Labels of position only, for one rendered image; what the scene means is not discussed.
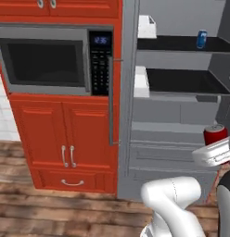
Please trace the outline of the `black fridge shelf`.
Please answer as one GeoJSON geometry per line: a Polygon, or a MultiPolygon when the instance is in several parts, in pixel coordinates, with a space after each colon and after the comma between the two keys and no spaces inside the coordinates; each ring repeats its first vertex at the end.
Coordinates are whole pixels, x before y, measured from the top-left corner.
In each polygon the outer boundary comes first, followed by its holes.
{"type": "Polygon", "coordinates": [[[208,70],[147,69],[147,79],[154,92],[230,94],[208,70]]]}
{"type": "Polygon", "coordinates": [[[230,43],[222,38],[208,37],[205,46],[197,48],[195,36],[159,36],[157,39],[138,39],[138,50],[230,53],[230,43]]]}

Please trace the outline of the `red cabinet frame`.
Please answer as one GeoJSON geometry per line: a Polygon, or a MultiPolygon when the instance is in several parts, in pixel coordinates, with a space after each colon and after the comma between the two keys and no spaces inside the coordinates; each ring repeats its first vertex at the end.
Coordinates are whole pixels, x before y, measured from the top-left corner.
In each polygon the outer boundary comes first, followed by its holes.
{"type": "MultiPolygon", "coordinates": [[[[49,14],[47,16],[0,16],[0,24],[39,24],[39,25],[109,25],[113,28],[113,54],[115,59],[121,59],[121,25],[122,25],[122,0],[119,0],[119,11],[116,18],[86,18],[86,17],[61,17],[53,16],[50,11],[49,0],[47,7],[49,14]]],[[[62,115],[64,119],[64,103],[90,103],[90,104],[107,104],[109,105],[109,95],[107,96],[86,96],[86,95],[60,95],[60,94],[29,94],[29,93],[11,93],[6,85],[6,79],[2,70],[0,60],[0,75],[6,91],[10,106],[12,101],[36,101],[36,102],[60,102],[62,104],[62,115]]],[[[121,84],[121,62],[113,64],[113,140],[119,141],[119,115],[120,115],[120,84],[121,84]]],[[[71,166],[69,159],[69,146],[66,123],[64,119],[64,128],[66,132],[66,158],[69,166],[67,168],[42,168],[69,171],[84,172],[107,172],[114,175],[114,191],[117,192],[117,170],[118,170],[118,144],[114,144],[114,155],[116,156],[115,171],[93,170],[93,169],[76,169],[71,166]]],[[[26,161],[31,172],[32,167],[26,157],[26,161]]]]}

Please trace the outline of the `red soda can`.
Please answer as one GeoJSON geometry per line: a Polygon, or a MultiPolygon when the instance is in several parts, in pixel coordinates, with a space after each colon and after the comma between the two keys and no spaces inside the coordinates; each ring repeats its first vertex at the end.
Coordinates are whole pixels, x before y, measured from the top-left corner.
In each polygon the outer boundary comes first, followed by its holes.
{"type": "Polygon", "coordinates": [[[206,145],[220,141],[228,136],[227,128],[222,124],[214,124],[206,127],[203,132],[206,145]]]}

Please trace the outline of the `grey fridge door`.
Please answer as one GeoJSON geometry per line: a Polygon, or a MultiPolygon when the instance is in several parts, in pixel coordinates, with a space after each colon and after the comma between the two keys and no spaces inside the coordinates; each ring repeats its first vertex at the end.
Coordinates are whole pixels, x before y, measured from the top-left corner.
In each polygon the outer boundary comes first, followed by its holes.
{"type": "Polygon", "coordinates": [[[129,175],[130,139],[134,98],[135,61],[140,0],[122,2],[121,95],[117,197],[132,197],[133,181],[129,175]]]}

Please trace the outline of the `red cupboard door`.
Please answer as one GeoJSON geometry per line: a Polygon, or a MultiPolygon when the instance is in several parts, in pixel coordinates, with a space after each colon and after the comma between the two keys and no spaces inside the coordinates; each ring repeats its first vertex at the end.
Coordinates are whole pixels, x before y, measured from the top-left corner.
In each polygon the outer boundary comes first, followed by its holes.
{"type": "Polygon", "coordinates": [[[116,18],[119,0],[56,0],[57,7],[50,11],[53,16],[116,18]]]}
{"type": "Polygon", "coordinates": [[[48,14],[45,0],[43,8],[39,8],[37,0],[0,0],[0,16],[47,16],[48,14]]]}
{"type": "Polygon", "coordinates": [[[109,145],[107,104],[64,103],[69,159],[74,146],[76,169],[115,171],[114,147],[109,145]]]}
{"type": "Polygon", "coordinates": [[[60,102],[12,101],[26,157],[32,167],[65,168],[61,145],[67,143],[60,102]]]}

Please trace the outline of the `blue soda can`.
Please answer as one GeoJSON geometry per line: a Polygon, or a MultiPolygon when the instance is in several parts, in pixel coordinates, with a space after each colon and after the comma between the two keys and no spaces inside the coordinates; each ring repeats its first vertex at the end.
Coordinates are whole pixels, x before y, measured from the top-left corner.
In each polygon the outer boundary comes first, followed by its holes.
{"type": "Polygon", "coordinates": [[[197,48],[202,49],[205,47],[207,42],[208,32],[206,30],[200,30],[197,37],[197,48]]]}

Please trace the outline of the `red drawer front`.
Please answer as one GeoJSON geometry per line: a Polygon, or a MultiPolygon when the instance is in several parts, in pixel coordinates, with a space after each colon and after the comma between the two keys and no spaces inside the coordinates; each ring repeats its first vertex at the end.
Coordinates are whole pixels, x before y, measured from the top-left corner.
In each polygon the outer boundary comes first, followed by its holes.
{"type": "Polygon", "coordinates": [[[32,180],[37,189],[89,192],[89,193],[115,193],[114,175],[107,172],[84,172],[55,169],[31,169],[32,180]],[[83,180],[84,185],[67,186],[61,183],[78,183],[83,180]]]}

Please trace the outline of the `grey fridge crisper drawer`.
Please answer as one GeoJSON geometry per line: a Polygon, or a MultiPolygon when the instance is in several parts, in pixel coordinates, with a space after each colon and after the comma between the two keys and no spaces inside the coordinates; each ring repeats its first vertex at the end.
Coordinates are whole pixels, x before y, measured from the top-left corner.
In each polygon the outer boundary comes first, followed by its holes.
{"type": "Polygon", "coordinates": [[[133,121],[209,125],[218,109],[219,105],[212,102],[135,98],[133,121]]]}

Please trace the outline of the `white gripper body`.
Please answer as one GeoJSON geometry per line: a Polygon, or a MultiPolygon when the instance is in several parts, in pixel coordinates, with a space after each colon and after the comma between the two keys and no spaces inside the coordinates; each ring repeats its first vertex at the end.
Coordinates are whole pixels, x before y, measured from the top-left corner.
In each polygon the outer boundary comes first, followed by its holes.
{"type": "Polygon", "coordinates": [[[192,152],[196,164],[216,167],[230,161],[230,136],[192,152]]]}

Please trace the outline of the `grey fridge bottom drawer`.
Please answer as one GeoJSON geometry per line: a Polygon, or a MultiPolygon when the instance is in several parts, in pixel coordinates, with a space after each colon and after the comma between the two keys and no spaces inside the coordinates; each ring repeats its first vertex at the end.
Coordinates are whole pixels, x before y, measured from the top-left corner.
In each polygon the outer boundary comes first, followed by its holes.
{"type": "Polygon", "coordinates": [[[217,168],[198,166],[192,152],[203,143],[133,143],[130,146],[129,173],[137,181],[191,176],[201,185],[198,203],[205,203],[215,182],[217,168]]]}

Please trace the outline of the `grey built-in microwave oven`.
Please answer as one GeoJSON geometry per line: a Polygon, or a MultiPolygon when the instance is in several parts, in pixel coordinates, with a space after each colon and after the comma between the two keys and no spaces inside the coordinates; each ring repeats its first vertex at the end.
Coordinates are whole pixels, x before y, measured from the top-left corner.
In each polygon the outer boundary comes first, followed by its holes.
{"type": "Polygon", "coordinates": [[[107,96],[109,25],[0,24],[0,60],[11,93],[107,96]]]}

